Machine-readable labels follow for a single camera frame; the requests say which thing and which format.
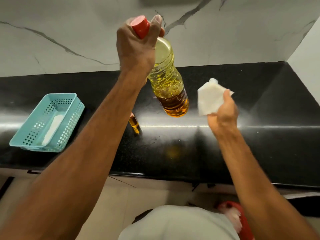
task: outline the wall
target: wall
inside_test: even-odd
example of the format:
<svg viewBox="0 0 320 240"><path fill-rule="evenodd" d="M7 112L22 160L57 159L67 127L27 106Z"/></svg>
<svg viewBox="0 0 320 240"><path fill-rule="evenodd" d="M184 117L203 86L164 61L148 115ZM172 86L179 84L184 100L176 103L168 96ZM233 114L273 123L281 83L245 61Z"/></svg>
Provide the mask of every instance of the wall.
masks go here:
<svg viewBox="0 0 320 240"><path fill-rule="evenodd" d="M320 104L320 19L289 57L288 63Z"/></svg>
<svg viewBox="0 0 320 240"><path fill-rule="evenodd" d="M176 66L286 60L320 0L0 0L0 77L118 70L116 30L164 18Z"/></svg>

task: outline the blue plastic basket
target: blue plastic basket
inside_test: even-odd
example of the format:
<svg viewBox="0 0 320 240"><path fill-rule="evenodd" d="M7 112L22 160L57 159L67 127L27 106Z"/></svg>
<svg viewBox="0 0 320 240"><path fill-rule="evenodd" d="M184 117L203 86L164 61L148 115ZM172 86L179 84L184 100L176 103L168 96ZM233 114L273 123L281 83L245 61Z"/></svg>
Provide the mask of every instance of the blue plastic basket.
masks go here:
<svg viewBox="0 0 320 240"><path fill-rule="evenodd" d="M84 108L75 93L49 93L38 103L9 145L30 151L61 152Z"/></svg>

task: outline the gray marble vein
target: gray marble vein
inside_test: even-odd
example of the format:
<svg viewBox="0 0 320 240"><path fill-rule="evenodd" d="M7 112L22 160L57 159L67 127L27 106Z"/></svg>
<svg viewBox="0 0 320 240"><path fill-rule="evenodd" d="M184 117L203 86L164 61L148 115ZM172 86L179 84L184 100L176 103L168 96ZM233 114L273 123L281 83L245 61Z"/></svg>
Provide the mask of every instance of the gray marble vein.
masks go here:
<svg viewBox="0 0 320 240"><path fill-rule="evenodd" d="M31 28L27 28L27 27L15 26L15 25L13 25L13 24L10 24L10 23L8 23L8 22L3 22L3 21L0 21L0 24L7 24L7 25L10 25L10 26L15 27L15 28L28 30L28 31L30 31L30 32L38 35L38 36L41 36L41 37L45 38L46 40L49 40L50 42L52 42L52 43L60 46L61 48L63 48L63 49L64 49L67 53L69 53L69 54L72 54L72 55L75 55L75 56L80 56L80 57L83 57L83 58L88 59L88 60L93 60L93 61L96 61L96 62L102 64L102 65L115 65L115 64L118 64L118 63L106 64L106 63L103 63L103 62L101 62L101 61L99 61L99 60L96 60L96 59L93 59L93 58L88 58L88 57L86 57L86 56L80 55L80 54L78 54L78 53L70 50L68 47L64 46L63 44L58 43L56 40L54 40L53 38L50 38L49 36L47 36L47 35L46 35L45 33L43 33L43 32L40 32L40 31L31 29Z"/></svg>
<svg viewBox="0 0 320 240"><path fill-rule="evenodd" d="M41 69L46 73L45 69L42 67L42 65L40 64L39 60L37 59L36 56L33 56L35 58L35 60L37 61L37 63L39 64L39 66L41 67Z"/></svg>
<svg viewBox="0 0 320 240"><path fill-rule="evenodd" d="M304 25L300 30L298 31L293 31L293 32L286 32L284 33L279 39L275 39L275 41L281 41L283 40L283 38L285 36L287 36L288 34L292 34L292 35L296 35L296 34L299 34L301 33L306 27L309 27L309 29L303 34L302 36L302 40L304 39L304 37L307 35L307 33L310 31L310 29L312 28L312 26L314 25L314 23L316 22L316 19L315 20L312 20L310 21L309 23L307 23L306 25Z"/></svg>
<svg viewBox="0 0 320 240"><path fill-rule="evenodd" d="M162 17L162 21L163 21L163 27L165 28L166 27L166 25L167 25L167 23L166 23L166 21L165 21L165 18L157 11L157 10L155 10L155 12L157 13L157 14L159 14L161 17Z"/></svg>
<svg viewBox="0 0 320 240"><path fill-rule="evenodd" d="M190 18L192 15L194 15L196 12L200 11L202 8L204 8L211 0L202 0L198 6L196 6L194 9L186 12L184 15L182 15L181 18L174 21L173 23L169 24L164 30L165 30L165 36L170 32L170 30L178 25L183 25L188 18Z"/></svg>
<svg viewBox="0 0 320 240"><path fill-rule="evenodd" d="M227 1L227 0L221 0L221 1L220 1L219 11L220 11L220 9L222 8L222 6L225 4L226 1Z"/></svg>

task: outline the tissue paper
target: tissue paper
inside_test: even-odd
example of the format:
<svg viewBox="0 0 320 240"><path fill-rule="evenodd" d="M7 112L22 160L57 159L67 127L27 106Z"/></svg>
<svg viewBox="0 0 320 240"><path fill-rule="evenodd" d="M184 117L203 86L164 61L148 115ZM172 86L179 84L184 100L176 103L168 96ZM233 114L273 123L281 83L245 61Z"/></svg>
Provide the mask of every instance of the tissue paper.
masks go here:
<svg viewBox="0 0 320 240"><path fill-rule="evenodd" d="M198 112L199 116L216 113L223 104L223 93L226 88L218 84L218 81L211 78L198 89Z"/></svg>

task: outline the cooking oil bottle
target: cooking oil bottle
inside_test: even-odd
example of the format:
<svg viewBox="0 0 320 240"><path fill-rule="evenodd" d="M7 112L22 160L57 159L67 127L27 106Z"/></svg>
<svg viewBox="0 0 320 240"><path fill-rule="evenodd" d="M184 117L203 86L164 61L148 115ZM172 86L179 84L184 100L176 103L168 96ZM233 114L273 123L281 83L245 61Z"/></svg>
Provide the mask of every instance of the cooking oil bottle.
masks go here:
<svg viewBox="0 0 320 240"><path fill-rule="evenodd" d="M133 30L143 39L150 27L144 15L131 22ZM174 53L168 40L158 37L155 45L155 65L148 79L152 90L164 111L172 117L185 115L189 108L189 100L180 73L174 66Z"/></svg>

